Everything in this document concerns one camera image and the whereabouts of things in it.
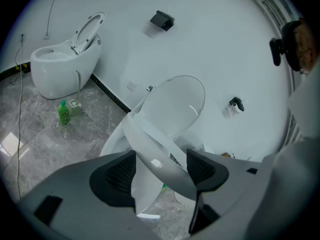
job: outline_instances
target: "toilet lid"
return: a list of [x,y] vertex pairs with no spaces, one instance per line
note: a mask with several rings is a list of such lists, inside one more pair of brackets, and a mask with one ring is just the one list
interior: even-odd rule
[[103,12],[91,15],[83,27],[76,30],[71,39],[71,47],[77,54],[86,50],[92,39],[95,37],[98,29],[104,21],[106,15]]
[[197,78],[179,75],[152,89],[139,116],[173,139],[198,119],[205,100],[205,88]]

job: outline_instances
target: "black wall fixture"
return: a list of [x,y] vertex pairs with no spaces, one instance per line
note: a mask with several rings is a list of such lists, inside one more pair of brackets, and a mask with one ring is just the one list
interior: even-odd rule
[[239,99],[238,97],[234,97],[232,100],[229,101],[229,104],[232,106],[233,104],[237,104],[238,108],[241,111],[245,111],[244,105],[242,104],[241,99]]
[[156,15],[150,20],[151,23],[165,31],[168,31],[174,25],[174,21],[174,18],[159,10],[156,11]]

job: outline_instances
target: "green bottle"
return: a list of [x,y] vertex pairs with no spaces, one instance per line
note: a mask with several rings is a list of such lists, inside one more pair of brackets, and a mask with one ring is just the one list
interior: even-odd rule
[[69,109],[66,107],[66,101],[63,100],[58,107],[58,114],[60,121],[63,125],[66,125],[70,121]]

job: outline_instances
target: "marble floor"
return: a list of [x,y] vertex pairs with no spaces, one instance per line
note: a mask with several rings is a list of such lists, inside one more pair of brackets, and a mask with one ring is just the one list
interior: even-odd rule
[[[23,76],[18,148],[18,108],[20,78],[14,85],[10,77],[0,82],[0,175],[11,198],[19,200],[56,170],[99,156],[110,134],[125,116],[90,79],[79,94],[82,114],[67,125],[60,123],[57,109],[70,96],[49,100],[35,88],[31,73]],[[194,206],[183,205],[174,192],[165,188],[145,213],[160,219],[142,219],[163,240],[188,236]]]

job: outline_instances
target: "cable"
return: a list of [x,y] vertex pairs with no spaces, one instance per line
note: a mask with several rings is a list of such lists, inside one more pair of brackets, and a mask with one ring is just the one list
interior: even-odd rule
[[48,36],[49,21],[50,21],[50,16],[51,16],[51,11],[52,11],[52,6],[54,6],[54,2],[55,2],[55,0],[53,0],[53,1],[52,1],[51,8],[50,8],[50,12],[49,12],[48,24],[47,24],[47,26],[46,26],[46,36]]
[[[20,52],[20,50],[21,50],[21,48],[22,48],[23,36],[24,36],[24,35],[22,34],[22,35],[21,35],[21,46],[20,46],[19,50],[16,52],[15,57],[14,57],[14,62],[15,62],[15,64],[16,64],[17,66],[19,66],[19,65],[17,64],[17,55],[18,55],[18,53]],[[9,80],[9,83],[12,84],[12,85],[14,85],[19,77],[20,77],[20,75],[14,74],[13,76],[11,76],[11,78],[10,78],[10,80]]]
[[19,66],[19,65],[17,64],[17,55],[18,55],[18,53],[20,52],[21,47],[22,47],[22,39],[21,39],[21,46],[20,46],[19,50],[16,52],[15,57],[14,57],[14,62],[15,62],[15,64],[16,64],[17,66]]
[[76,93],[75,101],[78,102],[78,96],[79,96],[79,91],[81,86],[81,74],[78,72],[78,70],[76,70],[75,72],[77,72],[78,74],[78,92]]
[[[23,38],[24,35],[21,35],[21,47],[23,46]],[[20,114],[21,114],[21,100],[22,100],[22,90],[23,90],[23,85],[22,85],[22,62],[20,64],[20,77],[21,77],[21,92],[20,92],[20,100],[19,100],[19,115],[18,115],[18,149],[16,151],[17,154],[17,159],[18,159],[18,168],[17,168],[17,174],[16,174],[16,184],[17,184],[17,188],[18,188],[18,196],[19,199],[21,198],[20,195],[20,187],[19,187],[19,171],[20,171],[20,160],[19,160],[19,149],[20,149]]]

